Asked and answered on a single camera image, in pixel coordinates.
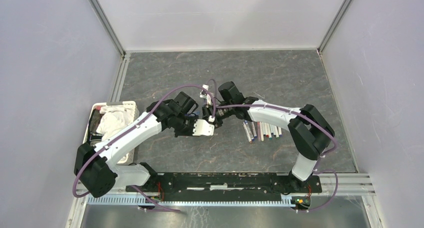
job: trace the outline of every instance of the white plastic basket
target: white plastic basket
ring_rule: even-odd
[[[91,114],[93,113],[93,110],[96,107],[106,107],[106,106],[120,106],[123,105],[125,108],[134,108],[134,114],[132,114],[132,120],[135,121],[139,116],[140,116],[140,112],[139,109],[137,109],[137,105],[135,101],[118,101],[118,102],[103,102],[103,103],[95,103],[92,108],[91,108],[91,112],[90,112],[90,117]],[[90,118],[88,119],[87,122],[87,128],[85,129],[85,134],[84,134],[84,139],[83,139],[83,143],[85,143],[87,141],[87,134],[89,132],[89,122],[90,122]],[[130,152],[128,152],[124,157],[122,157],[119,161],[118,161],[118,165],[129,165],[133,162],[134,160],[134,149],[132,149]]]

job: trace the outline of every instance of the white wall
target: white wall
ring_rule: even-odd
[[[422,227],[424,0],[353,0],[323,60],[387,227]]]
[[[343,0],[99,0],[134,50],[311,49]]]
[[[0,0],[0,227],[60,228],[120,56],[88,0]]]

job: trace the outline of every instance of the robotic arm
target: robotic arm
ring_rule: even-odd
[[[310,104],[303,108],[289,108],[269,104],[256,97],[244,97],[232,81],[222,84],[218,90],[223,102],[217,107],[215,117],[212,118],[213,106],[210,102],[202,107],[202,118],[190,114],[193,106],[195,110],[198,104],[187,94],[180,92],[175,99],[159,104],[152,115],[139,124],[157,104],[154,102],[138,119],[110,139],[97,143],[94,147],[88,143],[82,144],[77,151],[74,173],[77,175],[90,157],[104,149],[79,178],[94,197],[103,196],[113,187],[133,184],[142,186],[151,175],[146,167],[141,164],[116,165],[126,153],[167,128],[174,128],[175,137],[212,136],[214,130],[222,126],[224,119],[235,115],[241,120],[264,122],[290,132],[299,151],[297,161],[289,173],[290,186],[295,191],[302,187],[311,177],[320,154],[331,140],[318,128],[308,128],[309,122],[294,113],[306,116],[334,137],[333,129],[319,111]]]

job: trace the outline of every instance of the laundry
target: laundry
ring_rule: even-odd
[[[102,106],[100,120],[96,132],[102,134],[102,141],[109,139],[134,121],[134,109],[123,105]]]

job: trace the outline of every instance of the floor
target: floor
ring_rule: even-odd
[[[320,170],[356,171],[330,83],[315,50],[133,53],[120,100],[135,101],[142,112],[172,88],[201,85],[210,78],[216,79],[218,86],[233,81],[245,97],[268,103],[314,105],[339,142],[339,149],[322,160]],[[183,91],[202,104],[199,90]],[[157,172],[289,172],[297,156],[288,132],[283,132],[283,138],[249,144],[242,121],[231,117],[212,137],[174,138],[172,130],[165,130],[135,149],[134,162],[147,162]]]
[[[328,198],[315,196],[322,204]],[[88,205],[82,228],[371,227],[360,196],[336,196],[325,209],[299,213],[287,207],[177,206],[181,213],[148,212],[129,205]]]

